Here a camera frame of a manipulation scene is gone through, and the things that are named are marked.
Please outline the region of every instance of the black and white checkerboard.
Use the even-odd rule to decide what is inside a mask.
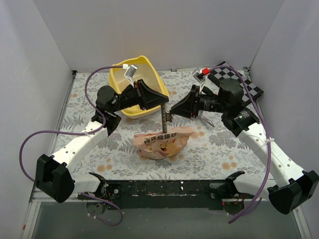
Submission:
[[[218,66],[221,66],[221,65],[229,66],[226,62],[222,62],[222,63],[218,64]],[[264,91],[262,91],[258,86],[256,86],[254,83],[252,83],[250,76],[249,76],[249,69],[247,67],[244,68],[244,72],[245,72],[245,76],[243,76],[243,77],[245,78],[245,83],[247,84],[247,88],[248,88],[250,94],[252,95],[253,100],[256,100],[258,97],[260,97],[263,94]],[[249,100],[247,92],[243,86],[243,83],[241,83],[239,78],[232,71],[230,71],[228,69],[223,69],[223,70],[216,69],[208,75],[208,78],[218,87],[220,85],[220,82],[224,79],[232,78],[232,79],[238,80],[240,82],[240,86],[244,90],[244,96],[242,98],[243,105],[247,106],[250,104],[250,100]]]

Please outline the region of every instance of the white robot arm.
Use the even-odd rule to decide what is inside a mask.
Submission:
[[[196,72],[196,79],[203,77]],[[241,105],[243,90],[234,79],[224,79],[219,86],[218,94],[207,87],[193,85],[188,95],[175,104],[169,113],[185,118],[196,118],[200,111],[222,113],[221,119],[227,129],[267,165],[268,148],[264,127],[259,119],[248,108]],[[319,176],[314,172],[306,172],[294,163],[273,141],[271,144],[270,173],[274,180],[267,180],[260,197],[269,200],[281,213],[287,214],[309,199],[318,184]],[[255,195],[259,191],[262,180],[249,179],[244,172],[236,172],[226,178],[225,184],[216,188],[215,193],[233,196],[237,193]]]
[[[139,105],[148,110],[169,101],[168,97],[149,88],[141,79],[128,85],[121,94],[110,86],[103,86],[97,93],[96,107],[104,113],[106,124],[101,130],[103,117],[96,112],[92,121],[82,131],[84,136],[74,138],[51,156],[43,154],[37,160],[35,185],[57,202],[64,202],[73,193],[92,192],[96,197],[105,194],[106,181],[98,174],[72,174],[76,165],[100,141],[106,139],[118,126],[121,117],[115,112]]]

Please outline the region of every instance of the pink bag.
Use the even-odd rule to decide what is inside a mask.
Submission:
[[[177,155],[187,145],[194,133],[191,127],[176,127],[167,133],[147,133],[134,135],[133,145],[139,148],[139,155],[150,159],[163,159]]]

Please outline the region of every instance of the metal rod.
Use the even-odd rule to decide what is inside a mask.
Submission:
[[[206,118],[204,116],[199,116],[199,118],[201,121],[204,121],[205,123],[209,124],[210,126],[215,127],[214,123],[211,120],[209,120],[208,118]]]
[[[160,105],[160,110],[161,110],[161,124],[163,128],[163,133],[167,133],[165,104]]]

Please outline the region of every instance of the floral tablecloth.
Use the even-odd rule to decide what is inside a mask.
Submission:
[[[178,72],[159,71],[159,75],[170,93],[170,102],[166,109],[181,100],[190,90],[192,84],[198,84],[191,76],[191,70]],[[76,75],[70,99],[67,104],[63,131],[80,132],[94,114],[94,109],[84,96],[84,85],[88,73]],[[88,93],[95,101],[98,89],[108,84],[108,73],[98,73],[91,79]],[[212,91],[218,88],[207,82]],[[163,159],[151,160],[140,157],[133,146],[134,134],[161,131],[160,111],[140,119],[122,117],[117,130],[109,138],[101,141],[78,164],[76,173],[96,172],[112,180],[146,180],[146,179],[224,179],[231,173],[242,170],[254,178],[262,178],[265,166],[248,147],[235,138],[220,120],[217,113],[204,113],[211,119],[215,128],[200,120],[189,120],[174,116],[175,126],[191,126],[195,133],[190,137],[187,146],[180,154]],[[55,150],[66,145],[73,136],[59,135]]]

